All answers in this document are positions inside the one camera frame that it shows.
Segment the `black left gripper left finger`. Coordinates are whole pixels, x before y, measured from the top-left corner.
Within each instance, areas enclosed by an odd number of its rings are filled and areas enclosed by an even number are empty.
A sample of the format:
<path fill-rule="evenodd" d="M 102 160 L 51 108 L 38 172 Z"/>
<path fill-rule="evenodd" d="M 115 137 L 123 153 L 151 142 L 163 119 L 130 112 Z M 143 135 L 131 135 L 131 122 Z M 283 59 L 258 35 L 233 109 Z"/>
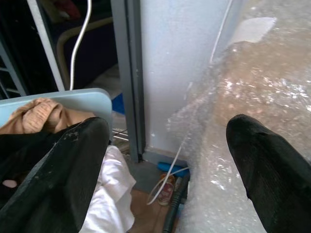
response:
<path fill-rule="evenodd" d="M 63 134 L 0 209 L 0 233 L 79 233 L 109 138 L 100 117 Z"/>

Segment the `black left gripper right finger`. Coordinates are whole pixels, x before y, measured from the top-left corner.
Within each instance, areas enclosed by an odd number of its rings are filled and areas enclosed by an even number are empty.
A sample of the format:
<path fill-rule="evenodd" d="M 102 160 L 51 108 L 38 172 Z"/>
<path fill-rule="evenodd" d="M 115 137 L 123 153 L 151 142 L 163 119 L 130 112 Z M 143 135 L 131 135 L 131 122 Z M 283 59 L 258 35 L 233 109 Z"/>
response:
<path fill-rule="evenodd" d="M 229 151 L 267 233 L 311 233 L 311 163 L 247 115 L 226 126 Z"/>

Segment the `black garment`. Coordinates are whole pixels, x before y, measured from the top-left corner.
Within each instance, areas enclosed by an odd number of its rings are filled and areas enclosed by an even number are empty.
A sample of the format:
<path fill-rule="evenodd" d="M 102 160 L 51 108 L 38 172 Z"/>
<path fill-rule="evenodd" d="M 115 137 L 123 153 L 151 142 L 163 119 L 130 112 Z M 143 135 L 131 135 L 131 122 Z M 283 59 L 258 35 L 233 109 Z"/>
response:
<path fill-rule="evenodd" d="M 31 169 L 68 130 L 26 134 L 0 134 L 0 209 L 8 202 Z"/>

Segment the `white cloth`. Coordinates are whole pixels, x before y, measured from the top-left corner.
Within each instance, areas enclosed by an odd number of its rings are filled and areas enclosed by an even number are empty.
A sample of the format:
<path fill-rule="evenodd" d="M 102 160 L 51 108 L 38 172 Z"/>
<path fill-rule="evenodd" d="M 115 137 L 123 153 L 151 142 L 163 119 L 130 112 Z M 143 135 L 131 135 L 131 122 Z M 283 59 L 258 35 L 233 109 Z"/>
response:
<path fill-rule="evenodd" d="M 136 180 L 115 146 L 108 146 L 79 233 L 126 233 L 134 224 L 131 191 Z"/>

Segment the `tan knitted garment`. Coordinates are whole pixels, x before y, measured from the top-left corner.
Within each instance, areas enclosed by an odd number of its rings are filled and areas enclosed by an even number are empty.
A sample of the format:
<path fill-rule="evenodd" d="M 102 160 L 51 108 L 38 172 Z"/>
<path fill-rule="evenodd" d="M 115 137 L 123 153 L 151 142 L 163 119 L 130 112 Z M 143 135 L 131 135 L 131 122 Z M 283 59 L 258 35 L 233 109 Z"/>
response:
<path fill-rule="evenodd" d="M 15 110 L 0 127 L 0 134 L 57 133 L 92 117 L 95 115 L 91 112 L 72 110 L 52 99 L 38 98 Z"/>

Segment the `bubble wrap covered object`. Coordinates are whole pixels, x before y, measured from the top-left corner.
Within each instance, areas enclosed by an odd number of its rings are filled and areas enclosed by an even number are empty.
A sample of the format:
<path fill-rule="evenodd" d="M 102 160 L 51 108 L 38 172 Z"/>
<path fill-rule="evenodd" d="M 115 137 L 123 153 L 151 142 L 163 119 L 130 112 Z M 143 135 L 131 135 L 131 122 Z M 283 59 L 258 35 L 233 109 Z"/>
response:
<path fill-rule="evenodd" d="M 225 52 L 168 129 L 186 136 L 190 190 L 175 233 L 265 233 L 225 139 L 237 114 L 311 162 L 311 0 L 249 0 Z"/>

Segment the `light blue plastic laundry basket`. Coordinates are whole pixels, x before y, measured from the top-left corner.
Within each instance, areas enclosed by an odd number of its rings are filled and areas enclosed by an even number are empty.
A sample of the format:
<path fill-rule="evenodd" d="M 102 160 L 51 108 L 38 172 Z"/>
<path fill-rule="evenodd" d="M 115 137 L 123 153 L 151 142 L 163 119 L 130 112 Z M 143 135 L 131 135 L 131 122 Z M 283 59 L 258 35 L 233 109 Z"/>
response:
<path fill-rule="evenodd" d="M 92 112 L 95 116 L 103 118 L 108 123 L 109 136 L 112 140 L 112 101 L 110 95 L 101 88 L 51 92 L 0 100 L 0 127 L 8 121 L 9 116 L 16 109 L 37 98 L 52 99 L 66 108 Z"/>

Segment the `blue plastic object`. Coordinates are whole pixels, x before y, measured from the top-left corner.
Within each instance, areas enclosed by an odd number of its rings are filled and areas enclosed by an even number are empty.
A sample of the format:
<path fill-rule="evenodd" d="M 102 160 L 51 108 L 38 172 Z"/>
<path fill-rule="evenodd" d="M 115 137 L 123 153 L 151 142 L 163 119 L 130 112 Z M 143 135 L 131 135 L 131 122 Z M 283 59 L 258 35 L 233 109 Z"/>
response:
<path fill-rule="evenodd" d="M 170 167 L 171 167 L 171 164 L 164 163 L 164 162 L 159 162 L 157 164 L 157 168 L 163 172 L 168 172 Z M 177 177 L 184 177 L 185 175 L 189 174 L 189 169 L 187 167 L 181 167 L 181 166 L 174 165 L 172 167 L 171 174 Z"/>

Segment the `white metal bar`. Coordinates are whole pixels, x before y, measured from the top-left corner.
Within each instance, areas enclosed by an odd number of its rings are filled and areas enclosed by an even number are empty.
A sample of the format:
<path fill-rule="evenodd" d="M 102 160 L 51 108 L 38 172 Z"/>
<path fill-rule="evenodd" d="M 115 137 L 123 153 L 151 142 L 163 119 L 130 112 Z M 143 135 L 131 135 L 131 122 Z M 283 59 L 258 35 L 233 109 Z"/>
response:
<path fill-rule="evenodd" d="M 48 31 L 46 29 L 46 23 L 40 11 L 40 7 L 37 3 L 37 0 L 27 0 L 27 4 L 30 8 L 30 11 L 31 11 L 34 23 L 36 25 L 45 55 L 50 65 L 57 89 L 58 91 L 65 91 L 65 86 L 64 86 L 61 74 L 60 74 L 60 70 L 58 68 L 56 57 L 52 49 Z"/>

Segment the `grey metal door frame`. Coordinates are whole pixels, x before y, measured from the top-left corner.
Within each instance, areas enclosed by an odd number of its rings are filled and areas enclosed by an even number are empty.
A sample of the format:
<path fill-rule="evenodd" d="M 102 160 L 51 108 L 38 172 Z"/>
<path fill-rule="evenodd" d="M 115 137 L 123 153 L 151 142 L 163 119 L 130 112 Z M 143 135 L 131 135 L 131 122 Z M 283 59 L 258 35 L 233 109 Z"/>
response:
<path fill-rule="evenodd" d="M 130 156 L 139 163 L 146 146 L 140 0 L 110 1 Z"/>

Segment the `curved wooden chair frame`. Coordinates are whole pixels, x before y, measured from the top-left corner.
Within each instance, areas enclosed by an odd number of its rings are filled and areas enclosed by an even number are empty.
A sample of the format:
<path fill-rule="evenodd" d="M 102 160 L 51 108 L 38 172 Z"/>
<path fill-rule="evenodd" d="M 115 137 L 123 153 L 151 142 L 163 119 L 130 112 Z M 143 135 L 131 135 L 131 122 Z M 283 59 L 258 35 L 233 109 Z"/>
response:
<path fill-rule="evenodd" d="M 82 26 L 80 20 L 55 26 L 55 56 L 66 89 L 70 83 L 70 60 Z M 111 69 L 118 63 L 113 18 L 98 19 L 88 24 L 77 50 L 74 88 L 104 88 Z"/>

